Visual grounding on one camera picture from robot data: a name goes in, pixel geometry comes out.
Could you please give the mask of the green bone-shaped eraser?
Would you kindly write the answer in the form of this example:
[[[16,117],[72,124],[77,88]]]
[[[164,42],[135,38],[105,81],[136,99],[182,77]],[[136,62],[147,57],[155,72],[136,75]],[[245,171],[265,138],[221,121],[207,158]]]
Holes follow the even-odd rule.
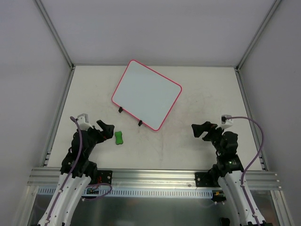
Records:
[[[123,137],[122,137],[123,134],[122,134],[121,131],[115,132],[114,135],[115,135],[115,144],[116,144],[116,145],[121,145],[121,144],[124,143]]]

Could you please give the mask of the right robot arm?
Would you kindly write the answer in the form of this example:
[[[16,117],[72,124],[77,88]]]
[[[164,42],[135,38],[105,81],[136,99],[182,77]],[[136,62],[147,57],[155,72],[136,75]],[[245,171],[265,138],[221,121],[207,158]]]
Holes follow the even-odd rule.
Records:
[[[192,124],[191,127],[196,138],[206,133],[202,140],[210,142],[216,150],[217,163],[200,181],[214,184],[222,189],[234,220],[228,225],[273,225],[266,221],[254,201],[245,178],[246,171],[237,154],[238,134],[226,130],[230,124],[224,122],[219,126],[206,121],[201,125]]]

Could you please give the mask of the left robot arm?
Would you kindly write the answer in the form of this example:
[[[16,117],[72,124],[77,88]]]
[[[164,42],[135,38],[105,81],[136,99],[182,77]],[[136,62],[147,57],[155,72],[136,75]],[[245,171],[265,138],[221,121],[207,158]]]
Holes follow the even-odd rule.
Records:
[[[96,200],[107,196],[112,191],[110,183],[102,183],[97,164],[89,160],[91,152],[100,144],[114,135],[114,125],[98,120],[100,129],[96,129],[86,119],[86,115],[73,116],[77,130],[73,134],[71,146],[62,161],[59,180],[43,216],[38,221],[39,226],[68,226],[79,201],[87,201],[83,197],[87,188],[106,186],[108,189]]]

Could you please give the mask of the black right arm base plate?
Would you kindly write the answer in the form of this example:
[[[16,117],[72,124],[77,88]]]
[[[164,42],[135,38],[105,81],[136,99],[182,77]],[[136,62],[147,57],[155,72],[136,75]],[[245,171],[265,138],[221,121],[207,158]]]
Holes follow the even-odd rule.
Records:
[[[194,175],[196,187],[220,187],[217,179],[209,172],[196,172]]]

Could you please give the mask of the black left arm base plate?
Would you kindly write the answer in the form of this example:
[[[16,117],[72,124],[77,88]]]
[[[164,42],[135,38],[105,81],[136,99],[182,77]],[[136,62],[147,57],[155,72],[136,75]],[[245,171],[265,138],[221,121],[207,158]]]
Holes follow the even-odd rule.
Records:
[[[97,184],[110,184],[112,182],[112,174],[111,170],[98,170],[96,174],[96,182]]]

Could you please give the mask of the pink framed whiteboard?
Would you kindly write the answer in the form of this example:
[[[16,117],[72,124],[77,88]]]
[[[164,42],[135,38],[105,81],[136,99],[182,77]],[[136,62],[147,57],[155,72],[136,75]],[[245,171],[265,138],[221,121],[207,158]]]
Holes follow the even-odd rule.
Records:
[[[153,131],[158,131],[182,92],[182,86],[157,71],[131,60],[111,101]]]

